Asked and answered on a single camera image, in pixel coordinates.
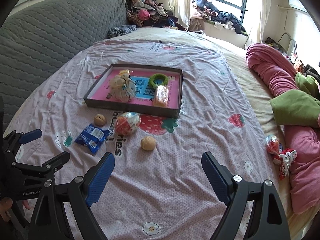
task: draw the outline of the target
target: pink blanket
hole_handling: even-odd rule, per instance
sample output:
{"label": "pink blanket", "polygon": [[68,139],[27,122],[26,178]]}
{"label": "pink blanket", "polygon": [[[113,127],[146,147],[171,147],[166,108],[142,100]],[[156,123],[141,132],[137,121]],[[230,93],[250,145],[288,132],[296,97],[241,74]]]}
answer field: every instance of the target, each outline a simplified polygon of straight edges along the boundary
{"label": "pink blanket", "polygon": [[[251,45],[247,50],[247,63],[275,97],[290,89],[298,89],[293,65],[272,47],[259,43]],[[290,182],[292,209],[301,214],[320,202],[320,130],[285,125],[284,136],[287,147],[298,153],[290,168]]]}

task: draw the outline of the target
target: blue snack package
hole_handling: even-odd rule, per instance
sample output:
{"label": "blue snack package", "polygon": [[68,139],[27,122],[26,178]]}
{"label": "blue snack package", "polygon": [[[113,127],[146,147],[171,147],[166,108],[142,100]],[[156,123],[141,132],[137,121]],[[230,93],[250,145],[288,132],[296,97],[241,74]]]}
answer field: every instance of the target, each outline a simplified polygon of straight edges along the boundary
{"label": "blue snack package", "polygon": [[95,127],[92,123],[87,126],[82,133],[76,138],[75,142],[86,145],[90,151],[95,154],[106,137],[112,134],[111,130],[102,130]]}

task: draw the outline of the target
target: barcode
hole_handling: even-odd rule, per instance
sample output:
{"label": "barcode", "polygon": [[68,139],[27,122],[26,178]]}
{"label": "barcode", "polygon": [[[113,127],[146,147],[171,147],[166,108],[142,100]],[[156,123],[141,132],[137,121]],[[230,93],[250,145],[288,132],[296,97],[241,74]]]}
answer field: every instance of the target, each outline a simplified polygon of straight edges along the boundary
{"label": "barcode", "polygon": [[90,144],[93,148],[97,147],[97,144],[96,144],[94,141],[92,141],[92,140],[89,142],[89,144]]}
{"label": "barcode", "polygon": [[98,138],[99,140],[101,140],[101,138],[103,138],[103,136],[104,136],[104,133],[101,132],[97,128],[94,128],[93,131],[90,134],[93,135],[94,137]]}

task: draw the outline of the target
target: blue rubber grip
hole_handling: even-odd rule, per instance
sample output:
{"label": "blue rubber grip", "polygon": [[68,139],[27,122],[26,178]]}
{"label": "blue rubber grip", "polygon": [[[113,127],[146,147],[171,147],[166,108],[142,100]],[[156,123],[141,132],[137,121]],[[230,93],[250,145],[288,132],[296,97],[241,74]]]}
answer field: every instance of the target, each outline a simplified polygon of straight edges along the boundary
{"label": "blue rubber grip", "polygon": [[109,154],[88,185],[88,193],[85,200],[88,207],[91,207],[93,203],[97,203],[99,201],[99,198],[111,176],[114,167],[115,157],[113,154]]}
{"label": "blue rubber grip", "polygon": [[202,155],[201,165],[215,194],[218,197],[218,200],[228,206],[231,201],[228,192],[228,184],[224,180],[223,175],[217,169],[216,165],[212,162],[212,160],[206,153]]}
{"label": "blue rubber grip", "polygon": [[33,130],[31,132],[22,134],[19,138],[19,143],[27,144],[29,142],[39,139],[41,136],[42,136],[42,131],[40,129]]}

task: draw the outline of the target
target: green cloth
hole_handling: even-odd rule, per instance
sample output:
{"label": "green cloth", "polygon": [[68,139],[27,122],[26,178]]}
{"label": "green cloth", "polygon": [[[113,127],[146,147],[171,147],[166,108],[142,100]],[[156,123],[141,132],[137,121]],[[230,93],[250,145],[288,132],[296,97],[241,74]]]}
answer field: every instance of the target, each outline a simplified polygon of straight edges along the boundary
{"label": "green cloth", "polygon": [[316,79],[310,75],[304,76],[300,72],[296,74],[295,82],[297,87],[306,92],[307,94],[313,96],[314,98],[320,100],[318,82]]}
{"label": "green cloth", "polygon": [[320,101],[301,90],[289,90],[270,100],[277,125],[319,128]]}

